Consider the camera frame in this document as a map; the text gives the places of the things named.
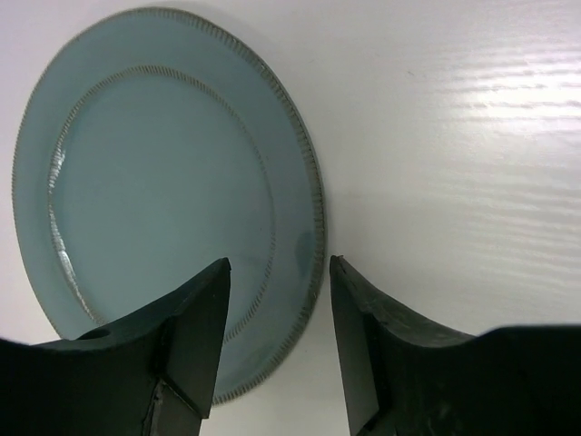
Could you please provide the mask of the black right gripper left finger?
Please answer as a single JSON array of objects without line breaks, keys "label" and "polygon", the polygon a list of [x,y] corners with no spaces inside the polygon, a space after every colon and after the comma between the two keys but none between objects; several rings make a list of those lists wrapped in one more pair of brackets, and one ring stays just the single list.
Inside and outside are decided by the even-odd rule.
[{"label": "black right gripper left finger", "polygon": [[74,340],[1,343],[4,435],[196,435],[212,408],[231,290],[221,258]]}]

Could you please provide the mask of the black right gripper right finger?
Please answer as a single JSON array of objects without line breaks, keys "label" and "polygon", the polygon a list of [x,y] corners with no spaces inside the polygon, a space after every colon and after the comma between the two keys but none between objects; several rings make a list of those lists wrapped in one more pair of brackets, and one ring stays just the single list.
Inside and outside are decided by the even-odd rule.
[{"label": "black right gripper right finger", "polygon": [[340,256],[330,293],[353,435],[577,435],[580,329],[431,321]]}]

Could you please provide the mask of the teal blue plate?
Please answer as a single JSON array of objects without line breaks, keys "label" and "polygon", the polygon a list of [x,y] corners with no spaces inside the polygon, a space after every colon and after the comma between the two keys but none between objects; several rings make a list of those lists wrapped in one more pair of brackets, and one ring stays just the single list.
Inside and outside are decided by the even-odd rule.
[{"label": "teal blue plate", "polygon": [[66,339],[227,258],[218,405],[278,369],[320,293],[323,189],[300,113],[242,40],[182,9],[110,15],[56,54],[18,130],[12,202],[28,280]]}]

